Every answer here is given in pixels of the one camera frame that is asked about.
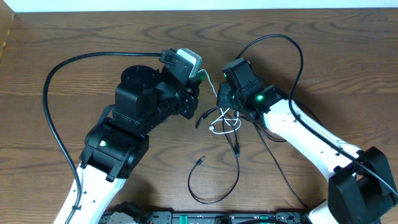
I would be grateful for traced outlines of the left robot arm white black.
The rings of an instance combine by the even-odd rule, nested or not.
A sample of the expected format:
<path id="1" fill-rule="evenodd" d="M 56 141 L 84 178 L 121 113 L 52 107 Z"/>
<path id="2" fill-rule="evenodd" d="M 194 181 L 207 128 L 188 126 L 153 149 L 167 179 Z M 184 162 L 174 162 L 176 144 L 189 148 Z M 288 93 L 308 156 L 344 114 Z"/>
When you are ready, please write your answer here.
<path id="1" fill-rule="evenodd" d="M 154 70 L 134 65 L 121 74 L 115 103 L 85 137 L 74 181 L 56 223 L 98 223 L 149 149 L 149 132 L 171 115 L 190 119 L 204 69 Z"/>

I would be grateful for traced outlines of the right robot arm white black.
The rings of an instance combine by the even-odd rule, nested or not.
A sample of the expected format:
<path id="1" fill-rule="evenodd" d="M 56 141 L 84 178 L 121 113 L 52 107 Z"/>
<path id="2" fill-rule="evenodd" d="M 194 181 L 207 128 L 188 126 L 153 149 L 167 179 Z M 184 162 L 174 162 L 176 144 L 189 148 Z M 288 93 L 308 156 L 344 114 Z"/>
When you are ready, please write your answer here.
<path id="1" fill-rule="evenodd" d="M 397 188 L 385 154 L 364 151 L 303 112 L 274 85 L 264 86 L 251 64 L 238 58 L 222 69 L 217 104 L 236 109 L 250 122 L 260 122 L 300 151 L 326 178 L 328 198 L 310 212 L 307 223 L 379 223 L 397 206 Z"/>

